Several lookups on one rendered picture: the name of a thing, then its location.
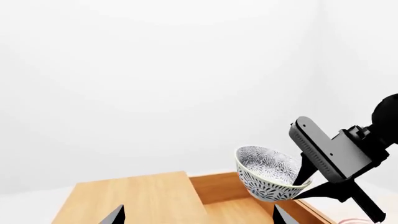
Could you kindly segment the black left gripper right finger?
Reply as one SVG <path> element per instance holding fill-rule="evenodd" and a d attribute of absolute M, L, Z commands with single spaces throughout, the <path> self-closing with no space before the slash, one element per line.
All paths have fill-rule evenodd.
<path fill-rule="evenodd" d="M 272 214 L 274 224 L 299 224 L 292 216 L 290 216 L 283 208 L 274 205 Z"/>

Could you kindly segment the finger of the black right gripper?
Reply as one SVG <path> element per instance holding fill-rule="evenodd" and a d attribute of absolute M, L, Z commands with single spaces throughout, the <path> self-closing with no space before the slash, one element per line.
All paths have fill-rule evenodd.
<path fill-rule="evenodd" d="M 303 152 L 300 155 L 302 157 L 301 168 L 293 186 L 304 184 L 318 170 Z"/>
<path fill-rule="evenodd" d="M 331 198 L 331 190 L 333 188 L 333 183 L 331 182 L 325 182 L 319 186 L 316 186 L 315 188 L 312 188 L 310 190 L 307 190 L 306 192 L 303 192 L 301 194 L 298 194 L 296 197 L 294 197 L 294 200 L 298 199 L 305 199 L 305 198 L 312 198 L 312 197 L 328 197 Z"/>

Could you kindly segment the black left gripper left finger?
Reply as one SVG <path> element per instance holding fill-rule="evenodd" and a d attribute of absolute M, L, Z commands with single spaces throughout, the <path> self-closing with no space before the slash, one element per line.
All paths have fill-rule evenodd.
<path fill-rule="evenodd" d="M 124 224 L 125 219 L 124 205 L 120 205 L 98 224 Z"/>

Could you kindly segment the white bowl with blue pattern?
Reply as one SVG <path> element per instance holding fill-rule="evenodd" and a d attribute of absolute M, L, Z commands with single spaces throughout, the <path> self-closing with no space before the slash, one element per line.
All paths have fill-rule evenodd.
<path fill-rule="evenodd" d="M 239 180 L 254 198 L 264 202 L 293 199 L 311 183 L 307 179 L 295 186 L 301 162 L 283 152 L 259 146 L 244 146 L 235 151 Z"/>

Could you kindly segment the light wooden cabinet drawer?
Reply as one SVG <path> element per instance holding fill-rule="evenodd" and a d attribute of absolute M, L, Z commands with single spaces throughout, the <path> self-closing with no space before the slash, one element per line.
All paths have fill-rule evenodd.
<path fill-rule="evenodd" d="M 252 197 L 237 173 L 219 173 L 189 177 L 212 224 L 273 224 L 274 205 L 285 210 L 300 224 L 337 224 L 303 200 L 277 203 Z"/>

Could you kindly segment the white plate with pink rim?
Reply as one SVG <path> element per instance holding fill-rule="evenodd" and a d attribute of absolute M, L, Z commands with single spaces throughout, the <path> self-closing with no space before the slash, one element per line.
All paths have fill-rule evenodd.
<path fill-rule="evenodd" d="M 374 222 L 363 218 L 347 218 L 337 224 L 374 224 Z"/>

